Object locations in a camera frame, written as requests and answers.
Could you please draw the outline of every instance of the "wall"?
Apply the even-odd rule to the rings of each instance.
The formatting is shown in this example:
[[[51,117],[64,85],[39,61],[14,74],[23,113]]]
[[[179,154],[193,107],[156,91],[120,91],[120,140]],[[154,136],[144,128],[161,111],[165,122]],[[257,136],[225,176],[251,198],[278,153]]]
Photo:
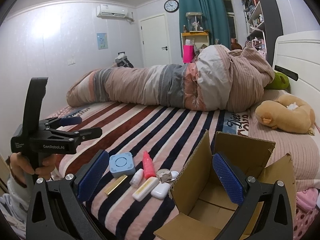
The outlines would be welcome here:
[[[320,26],[303,0],[276,0],[283,34],[320,30]]]
[[[6,20],[0,27],[0,153],[22,122],[30,78],[49,77],[41,117],[66,106],[70,86],[92,69],[110,67],[118,52],[142,66],[138,24],[96,17],[96,3],[49,5]],[[98,50],[96,33],[107,33],[109,49]],[[75,64],[68,66],[67,60]]]
[[[155,0],[137,8],[138,19],[147,18],[156,14],[164,13],[167,16],[170,44],[169,49],[171,50],[171,57],[173,64],[183,64],[180,52],[180,30],[179,30],[179,10],[174,13],[167,13],[164,10],[164,3],[167,0]],[[246,23],[243,12],[243,5],[241,0],[232,0],[235,18],[238,42],[242,46],[247,40]]]

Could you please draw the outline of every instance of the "human hand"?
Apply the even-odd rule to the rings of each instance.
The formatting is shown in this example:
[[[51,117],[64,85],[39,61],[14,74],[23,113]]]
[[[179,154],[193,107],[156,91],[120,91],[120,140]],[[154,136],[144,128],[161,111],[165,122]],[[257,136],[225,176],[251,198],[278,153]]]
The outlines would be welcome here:
[[[43,159],[43,167],[36,168],[34,171],[26,157],[24,157],[21,153],[13,153],[10,156],[10,166],[13,175],[22,183],[26,184],[24,171],[31,175],[37,174],[39,178],[42,177],[46,180],[49,180],[51,177],[51,172],[55,169],[56,160],[57,155],[51,154],[49,157]]]

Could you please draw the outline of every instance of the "glass display case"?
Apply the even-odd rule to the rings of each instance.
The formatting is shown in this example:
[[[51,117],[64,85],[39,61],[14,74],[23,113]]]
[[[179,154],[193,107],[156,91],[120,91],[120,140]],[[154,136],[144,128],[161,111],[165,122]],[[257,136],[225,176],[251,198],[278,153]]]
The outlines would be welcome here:
[[[204,32],[202,15],[203,13],[200,12],[186,13],[186,17],[188,19],[189,32]]]

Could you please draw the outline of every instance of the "stuffed animal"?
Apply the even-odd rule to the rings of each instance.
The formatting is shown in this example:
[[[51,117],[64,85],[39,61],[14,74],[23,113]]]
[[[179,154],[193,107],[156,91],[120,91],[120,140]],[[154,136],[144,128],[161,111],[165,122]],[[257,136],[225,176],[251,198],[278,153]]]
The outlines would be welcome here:
[[[255,113],[258,121],[271,129],[314,135],[311,127],[315,123],[315,112],[308,103],[291,94],[275,101],[263,101]]]
[[[275,72],[274,80],[270,84],[266,85],[264,89],[285,90],[288,86],[289,78],[281,72]]]

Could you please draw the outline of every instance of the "pink gift bag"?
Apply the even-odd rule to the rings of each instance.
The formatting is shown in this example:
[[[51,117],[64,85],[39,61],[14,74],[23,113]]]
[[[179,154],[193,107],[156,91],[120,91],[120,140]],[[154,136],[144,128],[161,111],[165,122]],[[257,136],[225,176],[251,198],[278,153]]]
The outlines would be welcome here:
[[[314,209],[318,199],[318,190],[309,188],[304,191],[297,192],[297,205],[305,212]]]
[[[194,56],[193,45],[183,45],[183,63],[191,63]]]

